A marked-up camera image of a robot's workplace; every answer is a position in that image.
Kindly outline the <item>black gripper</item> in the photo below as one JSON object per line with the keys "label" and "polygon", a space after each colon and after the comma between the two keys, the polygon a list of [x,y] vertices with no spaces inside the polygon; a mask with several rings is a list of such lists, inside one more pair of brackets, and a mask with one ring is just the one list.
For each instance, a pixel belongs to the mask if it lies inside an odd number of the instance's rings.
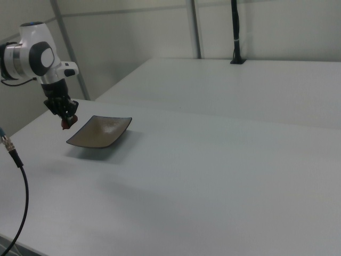
{"label": "black gripper", "polygon": [[78,121],[76,111],[79,103],[69,100],[70,96],[68,95],[66,80],[61,79],[54,83],[41,84],[41,87],[47,97],[44,105],[53,115],[58,115],[63,119],[63,126],[73,126]]}

